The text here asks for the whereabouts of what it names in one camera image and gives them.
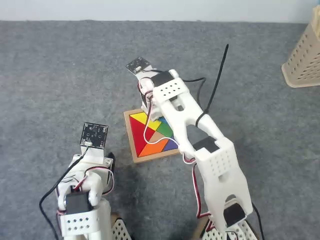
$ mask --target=wire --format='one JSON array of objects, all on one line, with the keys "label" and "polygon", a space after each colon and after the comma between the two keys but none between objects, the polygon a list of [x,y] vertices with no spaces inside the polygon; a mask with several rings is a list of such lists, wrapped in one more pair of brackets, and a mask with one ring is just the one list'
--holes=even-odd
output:
[{"label": "wire", "polygon": [[184,80],[182,79],[182,81],[184,81],[185,83],[194,83],[194,82],[198,82],[198,81],[201,81],[201,84],[198,88],[198,91],[196,92],[196,102],[198,103],[198,105],[200,106],[200,108],[202,109],[202,106],[201,106],[201,103],[200,103],[200,92],[201,92],[201,89],[203,87],[203,85],[205,84],[207,78],[206,77],[200,77],[200,78],[196,78],[196,79],[192,79],[192,80]]},{"label": "wire", "polygon": [[263,230],[263,227],[262,227],[262,222],[261,222],[261,217],[260,217],[260,213],[257,209],[257,207],[254,205],[253,202],[252,203],[252,207],[256,213],[256,216],[258,217],[258,221],[259,221],[259,228],[260,228],[260,232],[261,232],[261,237],[262,237],[262,240],[265,240],[265,235],[264,235],[264,230]]},{"label": "wire", "polygon": [[80,182],[78,181],[78,184],[74,187],[75,191],[77,191],[82,186],[82,184],[84,183],[86,178],[87,178],[87,176],[85,175],[84,178]]},{"label": "wire", "polygon": [[[199,120],[209,112],[209,108],[210,108],[210,105],[212,104],[212,101],[214,99],[214,96],[216,94],[216,90],[217,90],[217,87],[218,87],[218,84],[219,84],[219,81],[220,81],[220,77],[221,77],[221,73],[222,73],[222,70],[224,68],[224,64],[225,64],[225,60],[226,60],[226,57],[227,57],[227,52],[228,52],[228,49],[229,49],[229,44],[227,44],[225,46],[225,49],[224,49],[224,53],[223,53],[223,57],[222,57],[222,61],[220,63],[220,68],[219,68],[219,72],[218,72],[218,76],[215,80],[215,84],[214,84],[214,88],[213,88],[213,91],[212,91],[212,94],[210,96],[210,99],[209,99],[209,102],[206,106],[206,108],[203,110],[203,113],[197,118],[197,120],[195,121],[195,126],[198,127],[198,123],[199,123]],[[199,89],[202,88],[203,84],[205,83],[205,81],[203,81],[199,87]]]},{"label": "wire", "polygon": [[206,227],[205,231],[210,232],[212,229],[215,229],[216,227],[212,224],[212,221],[209,220],[208,226]]},{"label": "wire", "polygon": [[238,233],[236,233],[235,231],[225,231],[226,233],[231,233],[231,234],[235,234],[235,237],[236,239],[235,240],[238,240]]},{"label": "wire", "polygon": [[[153,98],[153,96],[148,97],[148,99],[149,99],[149,109],[148,109],[148,113],[147,113],[147,116],[146,116],[146,124],[145,124],[144,130],[143,130],[143,138],[144,138],[144,141],[145,141],[147,144],[157,144],[157,143],[159,143],[159,142],[162,141],[162,140],[168,139],[168,140],[173,141],[173,142],[177,145],[177,147],[179,148],[179,143],[178,143],[176,140],[174,140],[173,138],[171,138],[171,137],[166,137],[166,136],[165,136],[165,137],[162,137],[162,138],[158,139],[158,140],[155,141],[155,142],[150,142],[150,141],[147,140],[146,132],[147,132],[147,128],[148,128],[148,125],[149,125],[150,116],[151,116],[152,107],[153,107],[152,98]],[[183,160],[183,162],[184,162],[185,164],[193,164],[193,163],[196,161],[196,159],[195,159],[194,157],[191,158],[191,159],[187,159],[184,152],[182,152],[182,160]]]},{"label": "wire", "polygon": [[111,177],[112,177],[112,187],[111,187],[109,190],[107,190],[107,191],[105,191],[105,192],[102,193],[102,195],[105,196],[105,195],[109,194],[109,193],[114,189],[114,187],[115,187],[114,173],[113,173],[109,168],[107,168],[106,166],[92,166],[92,167],[89,167],[87,170],[84,171],[85,177],[84,177],[83,181],[84,181],[85,178],[86,178],[86,173],[87,173],[88,171],[94,170],[94,169],[104,169],[104,170],[107,170],[107,171],[111,174]]},{"label": "wire", "polygon": [[163,73],[163,71],[158,69],[142,70],[143,73],[154,72],[154,73]]},{"label": "wire", "polygon": [[61,180],[70,172],[70,170],[75,166],[77,165],[81,159],[84,158],[85,154],[87,153],[89,147],[86,148],[86,150],[83,152],[83,154],[77,159],[75,160],[69,167],[68,169],[64,172],[64,174],[62,174],[62,176],[58,179],[58,181],[56,181],[56,183],[53,185],[52,188],[50,188],[49,191],[47,191],[43,196],[42,198],[40,199],[39,201],[39,209],[42,213],[42,215],[44,216],[46,222],[49,224],[52,232],[53,232],[53,235],[54,235],[54,238],[56,240],[59,240],[59,237],[58,237],[58,234],[57,234],[57,231],[54,227],[54,225],[52,224],[51,220],[49,219],[49,217],[47,216],[46,212],[44,211],[44,208],[42,207],[42,203],[44,202],[44,200],[56,189],[56,187],[58,186],[58,184],[61,182]]},{"label": "wire", "polygon": [[197,204],[197,212],[196,212],[196,217],[198,219],[206,217],[206,216],[210,216],[210,212],[207,211],[205,213],[201,213],[201,198],[200,198],[200,194],[199,194],[199,189],[198,189],[198,184],[197,184],[197,178],[196,178],[196,168],[197,164],[194,164],[192,167],[192,182],[193,182],[193,188],[194,188],[194,193],[195,193],[195,198],[196,198],[196,204]]},{"label": "wire", "polygon": [[152,107],[153,107],[152,98],[153,98],[153,96],[148,97],[148,99],[149,99],[149,109],[148,109],[148,114],[147,114],[147,116],[146,116],[146,124],[145,124],[145,126],[144,126],[144,131],[143,131],[144,141],[145,141],[147,144],[157,144],[157,143],[159,143],[159,142],[162,141],[162,140],[168,139],[168,140],[173,141],[173,142],[179,147],[179,143],[177,143],[176,140],[174,140],[174,139],[171,138],[171,137],[167,137],[167,136],[162,137],[162,138],[160,138],[159,140],[157,140],[157,141],[155,141],[155,142],[150,142],[150,141],[147,140],[147,138],[146,138],[146,132],[147,132],[147,128],[148,128],[148,125],[149,125],[150,116],[151,116],[151,111],[152,111]]}]

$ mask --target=black cable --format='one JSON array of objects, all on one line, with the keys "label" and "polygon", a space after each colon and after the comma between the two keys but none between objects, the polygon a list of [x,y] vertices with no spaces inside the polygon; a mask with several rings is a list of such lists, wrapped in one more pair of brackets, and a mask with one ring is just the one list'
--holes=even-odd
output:
[{"label": "black cable", "polygon": [[235,231],[225,231],[226,233],[232,233],[235,234],[236,240],[238,240],[238,233],[236,233]]},{"label": "black cable", "polygon": [[163,71],[158,70],[158,69],[150,69],[150,70],[142,70],[142,72],[144,72],[144,73],[146,73],[146,72],[162,73]]},{"label": "black cable", "polygon": [[[219,84],[219,81],[220,81],[220,77],[221,77],[221,73],[222,73],[222,69],[224,68],[224,64],[225,64],[225,60],[226,60],[226,57],[227,57],[227,52],[228,52],[228,49],[229,49],[229,44],[227,44],[225,46],[225,49],[224,49],[224,53],[223,53],[223,57],[222,57],[222,61],[220,63],[220,68],[219,68],[219,72],[218,72],[218,76],[215,80],[215,84],[214,84],[214,88],[213,88],[213,91],[212,91],[212,94],[211,94],[211,97],[209,99],[209,102],[206,106],[206,108],[203,110],[204,113],[202,113],[198,119],[195,121],[195,126],[198,127],[198,123],[199,123],[199,120],[206,114],[209,112],[209,108],[210,108],[210,105],[212,104],[212,101],[214,99],[214,96],[215,96],[215,93],[216,93],[216,90],[217,90],[217,87],[218,87],[218,84]],[[199,89],[202,88],[204,84],[204,81],[201,83]]]},{"label": "black cable", "polygon": [[256,216],[258,217],[259,228],[260,228],[262,240],[265,240],[264,230],[262,228],[261,217],[260,217],[259,211],[258,211],[257,207],[254,205],[254,203],[253,202],[251,202],[251,203],[252,203],[252,207],[256,213]]},{"label": "black cable", "polygon": [[58,184],[61,182],[62,179],[64,179],[64,177],[70,172],[70,170],[75,166],[77,165],[81,159],[84,158],[85,154],[87,153],[89,147],[86,148],[86,150],[84,151],[84,153],[81,155],[81,157],[79,157],[77,160],[75,160],[69,167],[68,169],[64,172],[64,174],[58,179],[58,181],[56,181],[56,183],[53,185],[53,187],[47,191],[43,197],[40,199],[39,201],[39,208],[40,208],[40,211],[42,213],[42,215],[44,216],[45,220],[47,221],[47,223],[49,224],[50,228],[52,229],[53,231],[53,234],[54,234],[54,238],[56,240],[59,240],[59,236],[57,234],[57,231],[53,225],[53,223],[51,222],[51,220],[49,219],[49,217],[47,216],[47,214],[45,213],[43,207],[42,207],[42,203],[44,202],[44,200],[56,189],[56,187],[58,186]]},{"label": "black cable", "polygon": [[196,92],[196,102],[198,103],[198,105],[200,106],[200,108],[202,109],[201,103],[200,103],[200,92],[201,92],[201,88],[202,86],[205,84],[207,78],[206,77],[200,77],[200,78],[196,78],[196,79],[192,79],[192,80],[184,80],[182,79],[182,81],[184,81],[185,83],[194,83],[194,82],[198,82],[201,81],[201,84],[198,88],[198,91]]}]

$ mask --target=perforated white bracket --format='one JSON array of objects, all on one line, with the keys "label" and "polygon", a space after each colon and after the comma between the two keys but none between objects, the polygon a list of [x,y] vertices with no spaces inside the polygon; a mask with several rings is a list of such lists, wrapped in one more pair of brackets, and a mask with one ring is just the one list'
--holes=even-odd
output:
[{"label": "perforated white bracket", "polygon": [[63,237],[90,234],[100,230],[98,209],[62,215],[60,220]]},{"label": "perforated white bracket", "polygon": [[92,240],[111,240],[111,208],[102,198],[97,208],[75,214],[60,216],[61,234],[65,240],[74,240],[74,236],[87,235]]},{"label": "perforated white bracket", "polygon": [[209,218],[218,230],[224,231],[227,227],[224,209],[235,203],[226,202],[229,196],[235,197],[232,201],[238,202],[246,216],[253,211],[253,207],[234,144],[226,137],[218,139],[215,144],[219,147],[218,150],[209,152],[203,147],[194,156],[204,182],[205,202],[212,214]]},{"label": "perforated white bracket", "polygon": [[121,218],[118,218],[112,227],[113,240],[131,240],[126,225]]},{"label": "perforated white bracket", "polygon": [[228,228],[226,232],[221,233],[217,229],[212,229],[209,232],[204,232],[202,240],[227,240],[227,235],[230,240],[258,240],[247,221],[242,221],[239,224]]},{"label": "perforated white bracket", "polygon": [[188,93],[189,89],[185,85],[184,81],[180,77],[168,81],[153,89],[153,97],[158,104],[165,102],[179,94]]}]

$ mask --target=colorful puzzle pieces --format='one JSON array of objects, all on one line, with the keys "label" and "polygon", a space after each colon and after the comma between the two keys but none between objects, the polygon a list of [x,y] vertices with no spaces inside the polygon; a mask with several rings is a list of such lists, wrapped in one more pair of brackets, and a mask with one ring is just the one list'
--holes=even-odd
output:
[{"label": "colorful puzzle pieces", "polygon": [[[129,135],[133,160],[135,162],[144,162],[179,152],[177,144],[169,139],[163,139],[155,144],[146,143],[144,139],[144,130],[147,115],[142,110],[136,109],[124,112],[124,117],[126,118],[126,127]],[[149,142],[154,143],[164,137],[173,139],[173,131],[167,121],[163,117],[160,117],[159,120],[156,121],[149,121],[148,127],[146,128],[145,138]]]}]

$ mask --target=white plastic bracket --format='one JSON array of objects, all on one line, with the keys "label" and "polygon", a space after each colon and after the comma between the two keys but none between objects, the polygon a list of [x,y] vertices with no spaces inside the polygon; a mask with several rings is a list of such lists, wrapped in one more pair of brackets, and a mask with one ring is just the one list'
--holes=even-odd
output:
[{"label": "white plastic bracket", "polygon": [[111,208],[104,198],[97,208],[75,214],[60,216],[61,234],[65,240],[72,239],[76,235],[88,234],[89,239],[111,240]]}]

